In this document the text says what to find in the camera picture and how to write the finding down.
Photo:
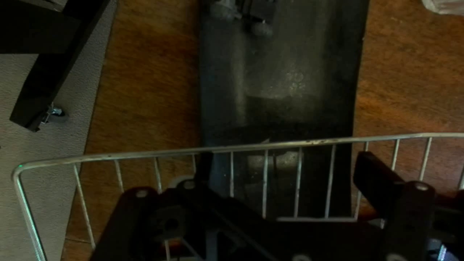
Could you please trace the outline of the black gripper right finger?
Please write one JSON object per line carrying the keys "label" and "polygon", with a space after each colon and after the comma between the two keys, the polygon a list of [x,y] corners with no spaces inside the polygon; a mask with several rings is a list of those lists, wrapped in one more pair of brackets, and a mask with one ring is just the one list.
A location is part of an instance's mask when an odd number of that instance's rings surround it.
{"label": "black gripper right finger", "polygon": [[434,189],[421,181],[404,181],[372,152],[359,152],[353,183],[385,220],[382,261],[423,261],[433,220]]}

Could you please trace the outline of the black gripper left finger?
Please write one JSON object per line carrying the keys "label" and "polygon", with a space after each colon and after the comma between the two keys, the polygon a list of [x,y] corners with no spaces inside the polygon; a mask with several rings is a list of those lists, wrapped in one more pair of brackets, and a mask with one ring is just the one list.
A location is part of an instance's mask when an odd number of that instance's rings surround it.
{"label": "black gripper left finger", "polygon": [[207,192],[213,153],[202,152],[197,172],[162,192],[124,189],[89,255],[89,261],[166,261],[163,244],[178,240],[197,259],[207,257]]}

